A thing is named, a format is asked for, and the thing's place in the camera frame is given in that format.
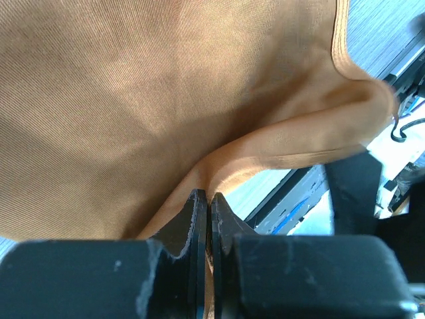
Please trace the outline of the orange cloth napkin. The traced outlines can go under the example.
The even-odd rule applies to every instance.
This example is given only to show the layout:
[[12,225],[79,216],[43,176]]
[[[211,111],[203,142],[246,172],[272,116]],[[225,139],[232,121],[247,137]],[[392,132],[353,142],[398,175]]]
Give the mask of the orange cloth napkin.
[[[398,111],[348,1],[2,1],[2,318],[152,318],[153,236],[205,191],[361,154]],[[234,238],[241,318],[401,318],[369,235]]]

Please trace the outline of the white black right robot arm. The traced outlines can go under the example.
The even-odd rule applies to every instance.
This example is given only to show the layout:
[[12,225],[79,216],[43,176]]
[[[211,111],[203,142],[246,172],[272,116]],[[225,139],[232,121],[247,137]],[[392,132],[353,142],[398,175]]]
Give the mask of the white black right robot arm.
[[424,282],[424,168],[409,172],[409,211],[374,217],[382,164],[369,152],[325,165],[336,235],[374,235],[395,253],[409,282]]

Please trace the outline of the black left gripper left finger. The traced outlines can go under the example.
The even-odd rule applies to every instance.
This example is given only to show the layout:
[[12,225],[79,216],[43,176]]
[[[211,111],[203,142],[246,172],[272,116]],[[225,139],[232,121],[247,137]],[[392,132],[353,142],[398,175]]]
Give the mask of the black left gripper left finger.
[[207,197],[194,189],[154,239],[163,244],[151,296],[152,318],[202,318],[205,310]]

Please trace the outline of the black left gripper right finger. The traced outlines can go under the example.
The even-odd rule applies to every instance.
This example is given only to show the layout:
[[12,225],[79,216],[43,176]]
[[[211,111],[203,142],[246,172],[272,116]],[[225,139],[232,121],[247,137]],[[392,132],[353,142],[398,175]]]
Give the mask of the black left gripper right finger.
[[233,213],[221,193],[216,193],[211,201],[209,218],[214,317],[241,318],[239,262],[234,238],[256,232]]

